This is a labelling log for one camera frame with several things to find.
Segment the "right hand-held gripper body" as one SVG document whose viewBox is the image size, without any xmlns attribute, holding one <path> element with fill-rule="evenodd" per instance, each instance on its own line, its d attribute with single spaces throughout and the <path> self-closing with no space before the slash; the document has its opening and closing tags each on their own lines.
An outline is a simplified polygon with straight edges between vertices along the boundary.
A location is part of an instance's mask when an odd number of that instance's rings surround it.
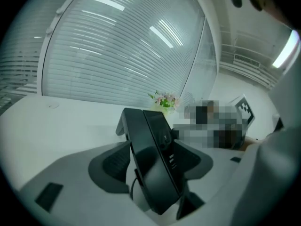
<svg viewBox="0 0 301 226">
<path fill-rule="evenodd" d="M 231 101 L 231 104 L 236 107 L 238 114 L 241 116 L 243 133 L 246 134 L 253 121 L 255 120 L 255 115 L 246 99 L 245 94 L 242 94 L 233 99 Z"/>
</svg>

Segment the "large white desk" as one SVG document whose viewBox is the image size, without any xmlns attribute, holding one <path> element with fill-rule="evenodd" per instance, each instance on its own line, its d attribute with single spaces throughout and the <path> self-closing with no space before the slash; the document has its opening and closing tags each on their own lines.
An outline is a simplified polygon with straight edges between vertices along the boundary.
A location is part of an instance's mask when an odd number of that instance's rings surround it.
<svg viewBox="0 0 301 226">
<path fill-rule="evenodd" d="M 0 166 L 19 190 L 57 159 L 125 140 L 122 105 L 25 96 L 0 115 Z"/>
</svg>

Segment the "ceiling air vent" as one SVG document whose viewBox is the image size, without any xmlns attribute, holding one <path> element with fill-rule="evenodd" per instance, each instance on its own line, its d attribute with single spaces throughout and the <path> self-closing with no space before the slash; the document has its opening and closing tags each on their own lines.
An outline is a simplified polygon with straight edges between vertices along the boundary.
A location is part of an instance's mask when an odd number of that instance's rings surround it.
<svg viewBox="0 0 301 226">
<path fill-rule="evenodd" d="M 248 57 L 239 55 L 239 54 L 234 54 L 234 60 L 233 61 L 241 63 L 241 64 L 245 64 L 245 65 L 248 65 L 248 66 L 251 66 L 251 67 L 253 67 L 255 69 L 259 69 L 260 66 L 261 66 L 260 62 L 258 62 L 256 60 L 253 60 L 253 59 L 250 59 Z"/>
</svg>

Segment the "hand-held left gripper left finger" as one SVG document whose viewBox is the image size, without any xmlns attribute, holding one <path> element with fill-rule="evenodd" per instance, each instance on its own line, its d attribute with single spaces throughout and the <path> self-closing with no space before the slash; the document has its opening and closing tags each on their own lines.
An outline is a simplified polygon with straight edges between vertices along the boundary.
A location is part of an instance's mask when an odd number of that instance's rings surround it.
<svg viewBox="0 0 301 226">
<path fill-rule="evenodd" d="M 46 226 L 154 226 L 130 199 L 125 179 L 130 143 L 64 156 L 29 180 L 20 196 Z"/>
</svg>

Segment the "pink flower bouquet vase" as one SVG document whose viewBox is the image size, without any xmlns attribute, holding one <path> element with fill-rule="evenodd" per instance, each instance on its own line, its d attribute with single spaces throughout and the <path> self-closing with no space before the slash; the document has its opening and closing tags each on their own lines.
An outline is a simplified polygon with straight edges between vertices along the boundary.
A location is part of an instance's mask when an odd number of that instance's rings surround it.
<svg viewBox="0 0 301 226">
<path fill-rule="evenodd" d="M 148 96 L 152 99 L 151 109 L 164 115 L 173 113 L 180 105 L 180 98 L 172 93 L 156 90 L 154 94 L 148 93 Z"/>
</svg>

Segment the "ceiling light panel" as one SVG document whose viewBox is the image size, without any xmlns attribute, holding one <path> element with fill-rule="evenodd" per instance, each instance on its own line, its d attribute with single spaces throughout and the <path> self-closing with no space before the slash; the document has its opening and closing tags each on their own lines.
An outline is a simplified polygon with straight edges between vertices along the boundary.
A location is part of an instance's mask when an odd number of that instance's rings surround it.
<svg viewBox="0 0 301 226">
<path fill-rule="evenodd" d="M 289 56 L 293 54 L 293 51 L 295 48 L 297 48 L 299 42 L 300 38 L 298 32 L 296 30 L 292 30 L 285 46 L 283 47 L 276 60 L 272 63 L 272 66 L 275 68 L 281 67 L 289 58 Z"/>
</svg>

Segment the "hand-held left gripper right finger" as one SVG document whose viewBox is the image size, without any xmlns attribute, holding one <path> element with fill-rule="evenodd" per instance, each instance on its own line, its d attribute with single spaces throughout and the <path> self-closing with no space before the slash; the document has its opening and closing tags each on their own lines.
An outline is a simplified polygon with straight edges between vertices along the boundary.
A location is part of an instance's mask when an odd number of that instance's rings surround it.
<svg viewBox="0 0 301 226">
<path fill-rule="evenodd" d="M 174 223 L 174 226 L 230 226 L 235 205 L 223 194 L 228 183 L 238 169 L 239 163 L 233 157 L 243 158 L 245 152 L 220 148 L 202 148 L 179 144 L 191 151 L 203 152 L 213 160 L 213 167 L 201 179 L 188 181 L 189 190 L 195 193 L 205 204 Z"/>
</svg>

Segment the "person's right forearm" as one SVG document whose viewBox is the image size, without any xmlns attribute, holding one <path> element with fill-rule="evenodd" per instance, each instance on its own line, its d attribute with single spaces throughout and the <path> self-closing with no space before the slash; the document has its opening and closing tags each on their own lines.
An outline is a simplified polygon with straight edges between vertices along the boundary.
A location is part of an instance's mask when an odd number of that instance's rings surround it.
<svg viewBox="0 0 301 226">
<path fill-rule="evenodd" d="M 244 140 L 244 143 L 243 143 L 243 146 L 242 146 L 242 149 L 245 150 L 248 146 L 250 146 L 252 144 L 256 144 L 258 142 L 259 142 L 258 139 L 254 139 L 254 138 L 246 136 L 245 140 Z"/>
</svg>

